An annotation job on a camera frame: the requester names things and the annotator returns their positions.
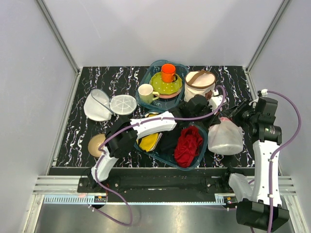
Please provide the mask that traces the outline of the white mesh pink-zipper laundry bag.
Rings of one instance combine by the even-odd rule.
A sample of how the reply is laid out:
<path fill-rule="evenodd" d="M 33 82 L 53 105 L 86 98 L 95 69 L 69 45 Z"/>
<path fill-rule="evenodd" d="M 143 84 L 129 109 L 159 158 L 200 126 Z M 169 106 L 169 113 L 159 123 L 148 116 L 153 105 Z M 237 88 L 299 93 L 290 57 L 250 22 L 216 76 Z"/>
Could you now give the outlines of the white mesh pink-zipper laundry bag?
<path fill-rule="evenodd" d="M 220 124 L 215 124 L 209 128 L 208 150 L 221 155 L 234 155 L 242 152 L 242 128 L 230 119 L 221 117 Z"/>

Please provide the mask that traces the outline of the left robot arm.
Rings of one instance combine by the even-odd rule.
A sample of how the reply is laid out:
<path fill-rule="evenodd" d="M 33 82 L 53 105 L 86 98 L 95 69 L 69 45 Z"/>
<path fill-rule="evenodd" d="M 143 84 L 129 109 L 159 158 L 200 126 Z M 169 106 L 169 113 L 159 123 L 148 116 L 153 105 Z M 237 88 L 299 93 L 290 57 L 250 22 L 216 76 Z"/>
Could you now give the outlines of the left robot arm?
<path fill-rule="evenodd" d="M 186 117 L 187 113 L 194 113 L 199 109 L 197 101 L 202 98 L 207 102 L 207 114 L 196 117 Z M 124 157 L 134 146 L 138 139 L 153 133 L 168 132 L 181 126 L 183 123 L 211 119 L 225 102 L 223 95 L 218 95 L 206 100 L 202 96 L 195 96 L 185 107 L 172 108 L 161 114 L 140 119 L 119 118 L 110 131 L 106 134 L 106 140 L 99 145 L 101 156 L 91 169 L 92 177 L 88 180 L 88 187 L 94 192 L 104 189 L 112 167 L 119 158 Z"/>

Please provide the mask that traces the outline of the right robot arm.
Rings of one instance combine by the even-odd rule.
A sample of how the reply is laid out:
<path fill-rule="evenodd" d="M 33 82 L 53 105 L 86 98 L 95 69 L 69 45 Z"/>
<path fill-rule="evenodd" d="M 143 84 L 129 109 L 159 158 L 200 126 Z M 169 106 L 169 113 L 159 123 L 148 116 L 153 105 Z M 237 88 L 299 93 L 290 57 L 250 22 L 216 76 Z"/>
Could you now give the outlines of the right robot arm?
<path fill-rule="evenodd" d="M 226 111 L 227 117 L 251 134 L 255 154 L 254 183 L 233 168 L 221 179 L 225 192 L 234 192 L 237 198 L 238 224 L 273 233 L 290 217 L 282 206 L 278 184 L 278 159 L 282 130 L 274 125 L 278 101 L 260 97 L 257 102 L 243 99 Z"/>

